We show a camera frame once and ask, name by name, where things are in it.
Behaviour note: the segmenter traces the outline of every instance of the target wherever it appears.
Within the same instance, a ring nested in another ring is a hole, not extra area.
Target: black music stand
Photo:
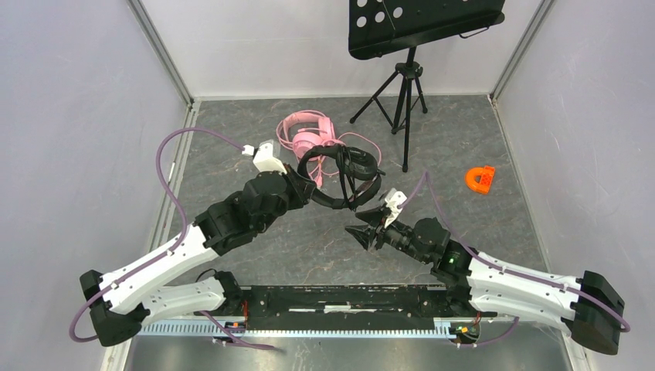
[[[409,49],[407,60],[395,65],[394,73],[350,119],[350,123],[354,124],[359,115],[375,102],[391,125],[392,134],[405,129],[403,172],[409,168],[407,156],[412,109],[420,100],[423,113],[428,112],[419,81],[423,67],[414,61],[416,47],[455,35],[468,39],[486,31],[504,21],[504,3],[505,0],[350,0],[348,51],[351,56],[358,60],[370,60]],[[403,79],[392,121],[378,96],[398,75],[402,75]],[[412,83],[416,84],[419,94],[413,104]],[[400,122],[403,102],[406,103],[405,120]]]

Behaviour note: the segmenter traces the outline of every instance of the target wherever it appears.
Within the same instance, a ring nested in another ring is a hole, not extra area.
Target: black headphones
[[[382,186],[381,175],[384,175],[384,172],[378,169],[378,163],[370,153],[359,148],[346,147],[345,145],[317,145],[305,152],[303,158],[300,159],[298,175],[310,179],[307,163],[310,159],[318,156],[333,158],[337,162],[344,198],[332,198],[316,188],[311,195],[311,199],[317,204],[335,210],[347,207],[355,210],[375,197],[375,194],[380,190]],[[364,183],[355,189],[354,179],[362,180]],[[353,192],[350,197],[346,192],[346,181],[348,181]]]

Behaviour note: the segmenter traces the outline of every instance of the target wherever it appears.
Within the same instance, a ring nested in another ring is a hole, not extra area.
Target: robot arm
[[[250,243],[278,217],[309,203],[315,184],[278,160],[273,142],[264,142],[257,151],[246,150],[246,154],[254,155],[253,163],[260,173],[249,180],[242,191],[198,215],[188,226],[184,242],[175,251],[171,246],[180,235],[126,267],[106,274],[88,271],[80,277],[87,300],[111,286],[101,300],[90,306],[93,327],[102,345],[123,342],[143,326],[163,318],[220,307],[226,300],[226,288],[232,286],[231,276],[211,277],[176,287],[164,287],[164,284],[193,267]],[[143,264],[147,266],[116,283]]]
[[[436,218],[419,220],[413,228],[397,221],[399,205],[405,200],[404,194],[393,189],[383,206],[355,214],[368,225],[348,226],[346,230],[366,250],[380,249],[386,243],[424,264],[433,264],[430,273],[446,285],[449,306],[456,313],[475,310],[512,315],[557,328],[591,350],[618,352],[621,324],[591,301],[561,289],[588,294],[621,315],[624,302],[603,276],[590,271],[583,278],[548,274],[473,250],[481,258],[477,259],[451,240],[450,232]]]

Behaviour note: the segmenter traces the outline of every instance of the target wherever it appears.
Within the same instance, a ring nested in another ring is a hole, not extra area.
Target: white wall
[[[197,97],[373,94],[406,52],[367,61],[348,54],[348,0],[143,0]],[[486,94],[539,0],[507,0],[505,22],[468,40],[420,46],[430,94]],[[388,93],[397,94],[399,80]]]
[[[655,333],[655,5],[560,1],[500,114],[554,271],[604,274],[633,331],[597,370],[651,369]]]
[[[0,50],[0,369],[98,369],[78,277],[143,254],[185,105],[125,0],[2,2]]]

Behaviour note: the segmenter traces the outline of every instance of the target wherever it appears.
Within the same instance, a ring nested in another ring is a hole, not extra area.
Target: gray floor
[[[314,109],[331,117],[337,133],[354,131],[382,148],[382,189],[410,194],[423,171],[431,174],[448,219],[466,242],[495,257],[543,270],[535,232],[512,168],[501,130],[484,96],[427,97],[428,114],[413,111],[409,172],[401,171],[403,133],[391,135],[379,109],[372,105],[357,121],[348,119],[362,98],[209,101],[200,106],[197,127],[217,130],[242,144],[258,145],[275,138],[277,123],[288,114]],[[389,108],[395,98],[382,98]],[[371,150],[359,138],[349,145]],[[290,151],[284,161],[295,164]],[[492,165],[496,175],[488,195],[470,191],[464,183],[469,168]],[[243,188],[256,175],[248,159],[207,134],[194,134],[184,172],[180,200],[193,217],[212,203]],[[339,195],[337,179],[326,179],[327,193]],[[435,216],[429,192],[423,190],[400,220],[413,225]],[[232,271],[240,284],[434,283],[429,267],[391,248],[363,250],[344,230],[359,224],[352,212],[310,204],[278,219],[251,244],[181,276],[188,283],[208,267]],[[176,218],[171,231],[177,233]]]
[[[196,126],[211,128],[257,145],[274,136],[283,117],[301,109],[323,111],[338,133],[356,131],[377,142],[387,172],[383,189],[395,187],[410,193],[424,170],[433,177],[447,217],[464,238],[495,257],[539,270],[545,269],[535,232],[514,175],[501,130],[486,97],[427,97],[428,114],[415,111],[409,173],[403,174],[402,134],[389,133],[377,107],[370,107],[350,125],[348,119],[364,103],[361,98],[306,100],[238,100],[203,102]],[[382,99],[394,107],[394,98]],[[371,149],[356,138],[348,144]],[[291,153],[283,160],[295,163]],[[488,195],[470,191],[464,184],[469,168],[492,165],[494,184]],[[195,134],[180,192],[189,218],[204,211],[256,175],[252,163],[234,148],[205,134]],[[326,189],[338,195],[337,184]],[[429,192],[422,191],[401,215],[413,225],[435,216]],[[314,204],[288,213],[265,234],[181,276],[174,283],[193,281],[208,267],[232,271],[240,284],[357,284],[435,283],[429,267],[386,247],[369,253],[343,231],[358,224],[349,211],[333,211]],[[180,229],[176,219],[173,233]],[[484,326],[484,338],[507,327],[495,322]],[[145,370],[331,370],[331,369],[485,369],[567,370],[569,362],[557,332],[521,323],[511,337],[481,349],[456,350],[451,344],[430,340],[320,340],[259,339],[278,352],[224,349],[208,339],[137,337],[128,369]]]

